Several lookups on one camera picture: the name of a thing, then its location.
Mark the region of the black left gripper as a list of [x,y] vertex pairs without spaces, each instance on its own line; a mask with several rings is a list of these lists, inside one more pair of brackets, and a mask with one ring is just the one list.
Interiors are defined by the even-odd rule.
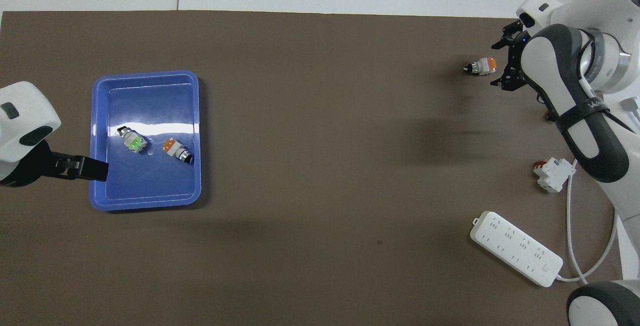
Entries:
[[[106,181],[109,164],[81,155],[52,153],[53,178],[61,180]],[[48,172],[51,166],[51,149],[42,140],[27,155],[16,162],[1,162],[0,184],[3,187],[23,187],[32,184]]]

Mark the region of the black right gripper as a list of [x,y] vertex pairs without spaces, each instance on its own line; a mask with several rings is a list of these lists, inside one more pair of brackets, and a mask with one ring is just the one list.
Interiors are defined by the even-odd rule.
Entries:
[[519,19],[503,27],[500,39],[492,44],[491,48],[500,50],[509,47],[509,60],[502,75],[490,82],[491,86],[499,87],[503,91],[516,91],[526,84],[521,75],[520,59],[529,39],[530,33],[523,30],[523,24]]

